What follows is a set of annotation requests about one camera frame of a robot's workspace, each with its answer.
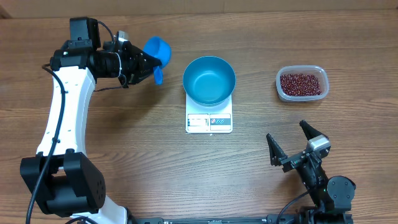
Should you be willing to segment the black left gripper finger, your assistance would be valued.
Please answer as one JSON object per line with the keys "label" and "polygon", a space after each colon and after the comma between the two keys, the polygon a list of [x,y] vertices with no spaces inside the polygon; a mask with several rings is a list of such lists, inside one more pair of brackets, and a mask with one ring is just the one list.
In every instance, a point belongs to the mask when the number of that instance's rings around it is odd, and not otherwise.
{"label": "black left gripper finger", "polygon": [[137,48],[136,56],[138,70],[148,70],[162,65],[162,62],[159,59],[145,53],[140,48]]}
{"label": "black left gripper finger", "polygon": [[134,70],[131,72],[129,78],[127,79],[127,82],[129,85],[138,84],[141,81],[145,80],[147,77],[149,77],[151,74],[153,74],[153,72],[153,68]]}

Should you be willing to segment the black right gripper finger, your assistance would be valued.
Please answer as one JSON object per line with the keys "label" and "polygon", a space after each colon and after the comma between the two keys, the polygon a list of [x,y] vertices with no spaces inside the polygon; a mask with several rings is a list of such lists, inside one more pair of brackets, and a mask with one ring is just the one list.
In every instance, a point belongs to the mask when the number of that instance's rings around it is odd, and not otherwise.
{"label": "black right gripper finger", "polygon": [[313,138],[316,138],[318,136],[323,135],[320,131],[317,129],[313,128],[311,125],[309,125],[304,119],[299,122],[300,127],[302,128],[305,137],[308,140],[311,140]]}
{"label": "black right gripper finger", "polygon": [[269,146],[271,165],[281,166],[282,161],[287,158],[287,155],[269,133],[266,135],[266,139]]}

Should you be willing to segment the blue plastic measuring scoop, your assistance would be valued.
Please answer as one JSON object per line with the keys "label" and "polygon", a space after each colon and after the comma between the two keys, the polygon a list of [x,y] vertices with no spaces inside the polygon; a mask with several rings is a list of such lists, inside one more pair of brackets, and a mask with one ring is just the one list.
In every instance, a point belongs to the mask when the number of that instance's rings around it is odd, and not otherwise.
{"label": "blue plastic measuring scoop", "polygon": [[162,70],[167,66],[172,56],[170,45],[160,37],[154,36],[146,42],[144,52],[161,61],[161,65],[154,68],[155,84],[161,85],[164,76]]}

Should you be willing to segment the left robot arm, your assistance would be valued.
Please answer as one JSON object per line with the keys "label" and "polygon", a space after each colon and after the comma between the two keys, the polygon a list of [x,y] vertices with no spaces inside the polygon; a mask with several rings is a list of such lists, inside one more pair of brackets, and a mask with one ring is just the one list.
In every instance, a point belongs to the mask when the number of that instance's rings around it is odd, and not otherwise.
{"label": "left robot arm", "polygon": [[102,42],[102,25],[89,17],[70,19],[70,38],[43,65],[53,78],[53,97],[37,152],[20,164],[21,177],[31,192],[27,222],[35,206],[69,223],[135,222],[128,208],[106,195],[104,176],[86,155],[88,107],[100,78],[116,78],[121,88],[149,76],[161,84],[172,50],[160,37],[152,37],[140,49],[122,31]]}

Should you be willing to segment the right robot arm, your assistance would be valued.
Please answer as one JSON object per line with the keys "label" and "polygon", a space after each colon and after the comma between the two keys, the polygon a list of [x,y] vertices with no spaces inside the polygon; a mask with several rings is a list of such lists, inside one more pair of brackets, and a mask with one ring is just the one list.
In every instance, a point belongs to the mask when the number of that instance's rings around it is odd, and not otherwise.
{"label": "right robot arm", "polygon": [[[266,135],[273,166],[281,166],[286,173],[296,170],[306,191],[290,201],[279,214],[266,217],[267,223],[353,223],[351,201],[354,199],[356,184],[349,178],[337,175],[327,177],[322,168],[322,159],[331,149],[328,136],[310,126],[305,120],[299,122],[305,137],[306,149],[288,156],[270,135]],[[301,207],[295,214],[285,211],[295,202],[309,195],[312,207]]]}

